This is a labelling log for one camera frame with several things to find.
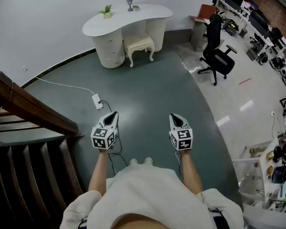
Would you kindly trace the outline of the black yellow machine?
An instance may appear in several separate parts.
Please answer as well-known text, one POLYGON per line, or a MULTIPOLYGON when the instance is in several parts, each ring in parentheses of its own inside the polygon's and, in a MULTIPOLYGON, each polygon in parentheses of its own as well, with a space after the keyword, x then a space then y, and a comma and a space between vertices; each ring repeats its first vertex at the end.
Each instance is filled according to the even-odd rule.
POLYGON ((235 23, 234 20, 231 19, 225 20, 222 29, 225 30, 230 36, 235 36, 239 31, 238 25, 235 23))

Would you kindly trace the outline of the white curved desk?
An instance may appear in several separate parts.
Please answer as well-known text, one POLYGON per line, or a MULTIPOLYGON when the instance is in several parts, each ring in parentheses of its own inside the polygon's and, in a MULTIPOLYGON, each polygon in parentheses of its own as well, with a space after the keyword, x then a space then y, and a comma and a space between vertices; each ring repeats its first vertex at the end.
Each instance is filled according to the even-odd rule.
POLYGON ((140 4, 139 11, 128 11, 125 5, 112 9, 112 17, 95 15, 83 26, 84 35, 91 37, 103 67, 114 69, 127 58, 123 39, 147 33, 153 40, 155 52, 162 49, 166 21, 173 12, 164 6, 140 4))

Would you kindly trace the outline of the white shelf unit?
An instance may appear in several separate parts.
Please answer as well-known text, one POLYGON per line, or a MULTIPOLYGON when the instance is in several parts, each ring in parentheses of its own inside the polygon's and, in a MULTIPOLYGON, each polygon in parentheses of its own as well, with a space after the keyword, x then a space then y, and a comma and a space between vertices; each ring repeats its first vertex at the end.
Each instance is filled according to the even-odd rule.
POLYGON ((254 153, 253 157, 248 158, 239 158, 233 159, 233 165, 239 164, 247 164, 250 166, 254 166, 258 164, 257 171, 255 174, 248 174, 247 178, 240 182, 240 185, 243 184, 255 184, 258 183, 261 185, 260 188, 256 189, 254 193, 246 193, 240 191, 242 197, 254 200, 254 201, 261 201, 266 203, 270 200, 271 196, 274 195, 275 191, 278 189, 279 184, 273 182, 273 175, 274 173, 269 173, 269 169, 272 168, 275 170, 278 167, 282 166, 282 162, 278 161, 277 163, 273 160, 268 160, 267 155, 274 151, 276 147, 279 146, 278 138, 274 138, 272 141, 267 141, 255 145, 248 146, 247 149, 250 148, 261 148, 262 151, 258 153, 254 153))

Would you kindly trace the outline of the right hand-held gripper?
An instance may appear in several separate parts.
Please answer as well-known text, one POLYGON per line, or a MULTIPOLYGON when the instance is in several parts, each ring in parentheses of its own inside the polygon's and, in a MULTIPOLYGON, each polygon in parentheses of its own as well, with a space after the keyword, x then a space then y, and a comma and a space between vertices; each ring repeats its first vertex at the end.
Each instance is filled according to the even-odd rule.
POLYGON ((178 115, 169 114, 170 121, 170 141, 176 151, 191 150, 193 144, 193 131, 188 121, 178 115))

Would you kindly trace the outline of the white power strip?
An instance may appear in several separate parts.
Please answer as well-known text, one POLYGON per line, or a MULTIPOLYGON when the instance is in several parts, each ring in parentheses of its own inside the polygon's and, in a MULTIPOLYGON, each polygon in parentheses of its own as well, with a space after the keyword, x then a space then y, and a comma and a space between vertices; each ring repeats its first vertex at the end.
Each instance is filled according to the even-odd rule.
POLYGON ((99 97, 98 94, 94 94, 94 95, 92 96, 92 100, 93 100, 93 102, 94 102, 95 107, 96 107, 97 110, 101 110, 101 109, 103 108, 102 101, 101 101, 101 99, 100 99, 100 97, 99 97))

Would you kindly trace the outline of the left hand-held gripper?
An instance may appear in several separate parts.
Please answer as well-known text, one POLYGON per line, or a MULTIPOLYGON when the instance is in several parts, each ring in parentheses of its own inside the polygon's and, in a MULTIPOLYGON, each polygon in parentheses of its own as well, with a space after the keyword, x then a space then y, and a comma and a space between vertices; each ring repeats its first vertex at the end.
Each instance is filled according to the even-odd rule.
POLYGON ((119 114, 117 111, 105 114, 92 128, 92 146, 99 150, 112 149, 117 136, 119 114))

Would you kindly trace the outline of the black cooking pot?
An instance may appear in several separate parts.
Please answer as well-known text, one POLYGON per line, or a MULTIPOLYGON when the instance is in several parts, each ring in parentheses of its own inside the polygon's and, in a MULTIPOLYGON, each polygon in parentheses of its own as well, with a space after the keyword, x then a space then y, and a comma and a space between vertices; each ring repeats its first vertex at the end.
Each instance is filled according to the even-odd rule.
POLYGON ((286 166, 276 167, 273 175, 272 182, 274 184, 283 184, 286 181, 286 166))

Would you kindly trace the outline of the cream upholstered stool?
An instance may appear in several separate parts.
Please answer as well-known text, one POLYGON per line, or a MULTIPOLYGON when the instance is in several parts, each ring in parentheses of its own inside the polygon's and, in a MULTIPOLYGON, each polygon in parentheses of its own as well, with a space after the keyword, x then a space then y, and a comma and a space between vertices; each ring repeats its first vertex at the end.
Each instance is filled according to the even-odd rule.
POLYGON ((133 58, 132 54, 135 51, 145 51, 150 50, 149 59, 153 62, 153 54, 155 52, 155 46, 152 38, 147 34, 135 35, 125 37, 123 39, 123 46, 125 51, 125 56, 130 60, 130 67, 133 67, 133 58))

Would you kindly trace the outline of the green plant in white pot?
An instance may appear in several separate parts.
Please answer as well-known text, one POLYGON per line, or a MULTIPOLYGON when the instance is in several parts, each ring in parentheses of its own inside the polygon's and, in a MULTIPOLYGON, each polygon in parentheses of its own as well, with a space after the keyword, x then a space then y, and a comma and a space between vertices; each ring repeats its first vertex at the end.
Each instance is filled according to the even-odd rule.
POLYGON ((106 5, 105 9, 99 11, 98 13, 102 14, 104 19, 109 19, 112 17, 111 8, 112 8, 112 5, 106 5))

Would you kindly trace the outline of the person's left forearm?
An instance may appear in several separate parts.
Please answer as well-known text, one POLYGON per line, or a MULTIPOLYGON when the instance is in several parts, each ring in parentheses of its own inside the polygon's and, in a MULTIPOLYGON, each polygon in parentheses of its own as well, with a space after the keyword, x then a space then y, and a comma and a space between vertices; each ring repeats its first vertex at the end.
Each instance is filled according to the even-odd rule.
POLYGON ((102 196, 106 193, 108 159, 108 151, 99 153, 88 187, 89 191, 98 191, 102 196))

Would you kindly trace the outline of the black office chair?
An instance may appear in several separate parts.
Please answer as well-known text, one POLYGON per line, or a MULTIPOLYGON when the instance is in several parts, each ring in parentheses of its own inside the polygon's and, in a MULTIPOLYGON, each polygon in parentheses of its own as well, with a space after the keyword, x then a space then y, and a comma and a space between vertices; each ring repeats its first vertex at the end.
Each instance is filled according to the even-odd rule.
POLYGON ((219 49, 220 35, 221 35, 221 20, 222 18, 218 14, 210 15, 210 23, 207 25, 207 46, 203 51, 203 57, 200 57, 200 61, 204 61, 208 67, 200 69, 197 73, 212 71, 214 75, 214 86, 217 85, 216 73, 220 73, 227 78, 227 75, 232 71, 235 66, 235 62, 229 57, 229 52, 237 51, 230 45, 227 45, 225 52, 219 49))

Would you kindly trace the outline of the person's white shirt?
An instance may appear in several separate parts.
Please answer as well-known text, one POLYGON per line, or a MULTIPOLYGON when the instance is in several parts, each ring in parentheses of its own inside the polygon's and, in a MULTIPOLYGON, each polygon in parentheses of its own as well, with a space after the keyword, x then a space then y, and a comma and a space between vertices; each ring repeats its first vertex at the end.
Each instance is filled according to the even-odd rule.
POLYGON ((89 191, 64 211, 60 229, 113 229, 129 215, 153 219, 169 229, 243 229, 241 208, 211 188, 193 194, 170 169, 131 165, 110 178, 106 193, 89 191))

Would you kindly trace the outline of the row of black monitors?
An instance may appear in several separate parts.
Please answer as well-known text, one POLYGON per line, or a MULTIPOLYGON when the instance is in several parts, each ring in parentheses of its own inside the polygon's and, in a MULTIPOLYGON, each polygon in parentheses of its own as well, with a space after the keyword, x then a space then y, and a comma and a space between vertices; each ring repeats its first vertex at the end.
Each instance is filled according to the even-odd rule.
MULTIPOLYGON (((284 38, 284 36, 281 35, 280 30, 278 28, 270 27, 267 18, 260 10, 255 9, 254 3, 252 1, 249 2, 246 2, 245 0, 224 0, 224 1, 231 7, 233 7, 235 10, 237 10, 239 13, 241 13, 244 17, 246 17, 251 22, 251 24, 255 28, 257 28, 258 31, 265 38, 269 37, 270 41, 274 44, 273 48, 279 46, 282 50, 286 49, 286 39, 284 38)), ((251 38, 251 43, 255 43, 257 41, 259 41, 261 45, 263 46, 265 45, 262 39, 255 33, 255 36, 251 38)))

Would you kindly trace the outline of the person's right forearm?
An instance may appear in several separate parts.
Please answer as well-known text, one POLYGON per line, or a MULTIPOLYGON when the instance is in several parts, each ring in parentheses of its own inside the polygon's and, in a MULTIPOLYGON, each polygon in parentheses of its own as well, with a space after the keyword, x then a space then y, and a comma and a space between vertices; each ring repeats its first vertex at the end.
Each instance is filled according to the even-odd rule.
POLYGON ((201 179, 194 166, 189 150, 181 151, 184 185, 195 195, 203 191, 201 179))

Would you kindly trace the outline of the pile of black white equipment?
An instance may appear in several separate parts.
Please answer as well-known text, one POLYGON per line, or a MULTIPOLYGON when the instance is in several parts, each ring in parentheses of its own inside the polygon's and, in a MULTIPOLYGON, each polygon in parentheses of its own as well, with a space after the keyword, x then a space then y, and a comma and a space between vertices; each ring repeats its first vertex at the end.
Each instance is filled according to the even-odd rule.
POLYGON ((257 54, 258 49, 259 45, 247 50, 246 54, 250 60, 257 61, 260 65, 269 63, 270 66, 280 74, 283 83, 286 85, 286 57, 277 55, 273 59, 269 60, 267 52, 257 54))

